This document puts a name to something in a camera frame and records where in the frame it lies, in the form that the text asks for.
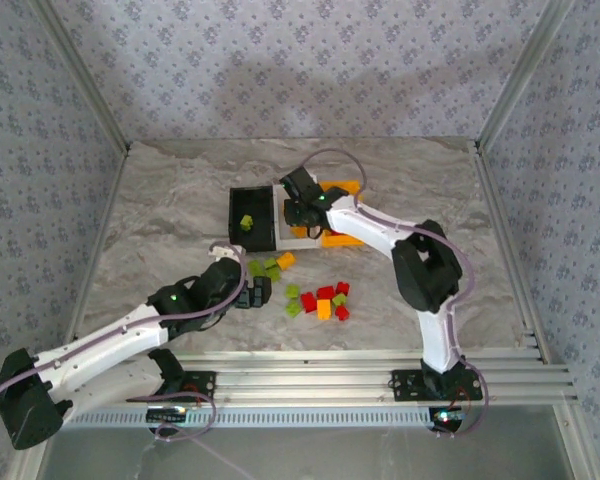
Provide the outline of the white plastic container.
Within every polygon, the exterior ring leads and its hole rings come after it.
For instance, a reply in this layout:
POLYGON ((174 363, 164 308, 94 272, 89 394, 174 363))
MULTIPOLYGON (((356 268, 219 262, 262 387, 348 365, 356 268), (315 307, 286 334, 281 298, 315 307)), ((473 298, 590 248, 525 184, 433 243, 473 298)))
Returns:
POLYGON ((281 185, 273 186, 274 238, 277 251, 316 249, 321 247, 321 238, 297 237, 286 224, 284 201, 288 195, 281 185))

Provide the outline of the black plastic container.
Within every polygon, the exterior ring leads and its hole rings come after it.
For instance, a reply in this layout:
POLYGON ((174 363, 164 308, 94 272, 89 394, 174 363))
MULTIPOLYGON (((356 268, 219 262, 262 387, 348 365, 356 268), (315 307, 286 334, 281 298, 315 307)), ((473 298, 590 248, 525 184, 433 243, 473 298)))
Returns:
POLYGON ((228 235, 231 244, 242 246, 251 253, 276 250, 272 193, 272 186, 230 189, 228 235), (239 226, 245 214, 254 220, 249 232, 243 232, 239 226))

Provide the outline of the orange plastic container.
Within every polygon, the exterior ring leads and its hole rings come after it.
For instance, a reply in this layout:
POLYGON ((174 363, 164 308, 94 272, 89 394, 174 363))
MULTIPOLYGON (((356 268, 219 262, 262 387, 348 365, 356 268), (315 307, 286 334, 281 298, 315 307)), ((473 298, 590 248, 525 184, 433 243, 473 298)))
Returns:
MULTIPOLYGON (((331 187, 339 187, 350 195, 354 195, 360 189, 360 182, 358 180, 321 181, 319 185, 324 190, 328 190, 331 187)), ((321 235, 321 246, 323 248, 357 247, 362 245, 363 242, 361 240, 340 232, 325 230, 321 235)))

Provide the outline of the small circuit board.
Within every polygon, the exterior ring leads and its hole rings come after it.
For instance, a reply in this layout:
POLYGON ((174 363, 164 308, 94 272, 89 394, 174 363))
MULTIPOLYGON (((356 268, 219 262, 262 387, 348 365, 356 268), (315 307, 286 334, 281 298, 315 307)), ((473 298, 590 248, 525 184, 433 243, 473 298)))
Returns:
POLYGON ((145 414, 147 424, 183 424, 187 420, 188 410, 182 406, 149 406, 145 414))
POLYGON ((432 425, 429 429, 441 434, 456 434, 467 418, 468 412, 461 407, 432 407, 429 409, 432 425))

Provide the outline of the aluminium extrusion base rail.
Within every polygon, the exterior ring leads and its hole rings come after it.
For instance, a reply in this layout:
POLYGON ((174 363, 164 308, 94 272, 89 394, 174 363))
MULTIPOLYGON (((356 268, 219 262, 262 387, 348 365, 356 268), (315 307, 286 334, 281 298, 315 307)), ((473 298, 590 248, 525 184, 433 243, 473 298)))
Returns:
MULTIPOLYGON (((390 374, 416 369, 419 353, 399 350, 261 351, 185 354, 184 369, 216 374, 214 400, 226 407, 383 406, 394 401, 390 374)), ((472 359, 484 375, 491 405, 577 402, 569 370, 545 364, 536 349, 486 349, 472 359)), ((153 394, 159 369, 137 356, 68 390, 79 411, 153 394)))

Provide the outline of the aluminium table side rail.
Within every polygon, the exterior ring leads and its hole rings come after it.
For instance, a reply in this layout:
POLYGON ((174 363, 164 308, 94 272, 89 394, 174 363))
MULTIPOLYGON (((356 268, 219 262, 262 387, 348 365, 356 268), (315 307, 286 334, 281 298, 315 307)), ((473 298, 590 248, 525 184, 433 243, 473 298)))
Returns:
POLYGON ((477 177, 483 190, 495 237, 503 256, 519 316, 526 329, 534 334, 541 360, 545 364, 553 364, 555 359, 544 335, 541 317, 531 293, 530 284, 510 229, 506 209, 500 197, 495 178, 488 161, 481 153, 479 143, 469 141, 468 147, 474 156, 477 177))
POLYGON ((120 156, 120 162, 115 170, 113 176, 112 185, 109 190, 107 202, 105 204, 103 215, 100 219, 99 228, 95 237, 95 243, 90 253, 89 261, 87 263, 87 269, 85 276, 81 282, 80 288, 77 292, 76 303, 72 310, 70 322, 68 328, 62 338, 62 344, 71 343, 76 338, 76 332, 78 331, 83 319, 86 304, 91 289, 91 285, 95 278, 99 259, 105 243, 105 234, 107 232, 108 224, 111 218, 114 204, 116 201, 117 193, 119 190, 121 178, 124 172, 126 160, 129 156, 130 146, 127 145, 120 156))

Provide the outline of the aluminium frame post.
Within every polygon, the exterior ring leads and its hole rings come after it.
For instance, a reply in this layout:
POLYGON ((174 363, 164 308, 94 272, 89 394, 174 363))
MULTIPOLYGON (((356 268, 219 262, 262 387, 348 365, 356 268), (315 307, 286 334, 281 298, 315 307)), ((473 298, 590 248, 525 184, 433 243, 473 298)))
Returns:
POLYGON ((119 153, 126 155, 128 152, 126 138, 51 0, 27 0, 27 2, 37 15, 105 136, 119 153))
POLYGON ((494 146, 575 1, 547 0, 545 8, 476 139, 479 153, 485 154, 494 146))

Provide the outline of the aluminium frame leg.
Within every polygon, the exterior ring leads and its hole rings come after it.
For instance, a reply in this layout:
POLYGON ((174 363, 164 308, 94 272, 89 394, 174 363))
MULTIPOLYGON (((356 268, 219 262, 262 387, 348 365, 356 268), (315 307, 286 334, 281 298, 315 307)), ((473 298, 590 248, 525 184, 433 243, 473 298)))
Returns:
POLYGON ((574 480, 600 480, 600 459, 579 405, 553 406, 574 480))
POLYGON ((45 443, 27 450, 17 451, 11 460, 4 480, 36 480, 43 464, 45 443))

